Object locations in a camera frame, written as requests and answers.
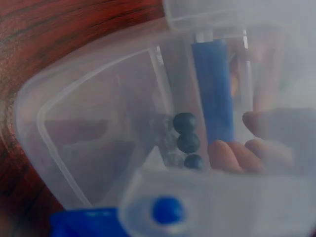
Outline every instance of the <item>transparent plastic box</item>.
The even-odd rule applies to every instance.
[[[117,206],[153,151],[167,169],[184,170],[187,155],[177,148],[172,124],[179,113],[197,121],[195,154],[203,170],[191,175],[208,175],[213,140],[254,138],[242,122],[245,112],[316,108],[313,1],[166,0],[164,7],[170,28],[161,19],[106,36],[35,75],[18,93],[17,139],[66,209]],[[212,42],[218,45],[200,47]],[[218,59],[205,55],[220,47]],[[222,138],[225,129],[230,134]],[[304,132],[279,132],[304,147]]]

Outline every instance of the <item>dark bead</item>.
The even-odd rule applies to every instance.
[[[152,217],[161,225],[172,225],[185,219],[185,210],[175,197],[160,197],[153,205]]]
[[[199,149],[199,139],[194,133],[182,134],[178,137],[178,149],[184,153],[194,153]]]
[[[196,154],[188,155],[184,160],[184,166],[189,169],[202,169],[203,160],[202,157]]]
[[[191,113],[180,113],[173,118],[173,127],[180,134],[193,133],[197,126],[197,119]]]

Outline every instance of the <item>blue plastic piece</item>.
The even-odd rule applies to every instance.
[[[52,237],[128,237],[115,208],[63,211],[51,216]]]
[[[185,219],[185,209],[174,197],[160,197],[154,203],[152,217],[161,225],[178,224]]]
[[[224,40],[192,44],[208,143],[234,139],[233,99]]]

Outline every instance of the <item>hand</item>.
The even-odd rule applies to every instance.
[[[236,173],[306,173],[316,168],[316,110],[274,109],[247,112],[246,127],[257,137],[272,140],[215,141],[208,147],[214,169]]]

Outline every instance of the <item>reddish-brown wood grain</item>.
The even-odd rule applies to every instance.
[[[62,206],[14,136],[16,92],[36,72],[84,44],[163,17],[161,0],[0,0],[0,236],[47,236]]]

